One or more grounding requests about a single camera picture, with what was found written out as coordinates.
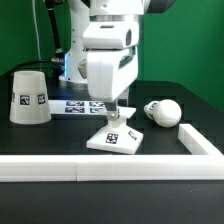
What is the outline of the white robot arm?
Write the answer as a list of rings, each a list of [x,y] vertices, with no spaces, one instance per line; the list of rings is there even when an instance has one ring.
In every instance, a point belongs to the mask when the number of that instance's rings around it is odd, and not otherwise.
[[[86,88],[119,117],[118,97],[138,76],[142,16],[163,13],[176,0],[67,0],[71,47],[65,55],[64,84]]]

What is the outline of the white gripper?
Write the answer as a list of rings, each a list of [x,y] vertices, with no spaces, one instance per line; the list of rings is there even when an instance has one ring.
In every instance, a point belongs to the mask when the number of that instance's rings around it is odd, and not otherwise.
[[[137,78],[138,41],[136,21],[91,22],[83,34],[89,95],[106,102],[110,121],[119,118],[118,103],[112,101]]]

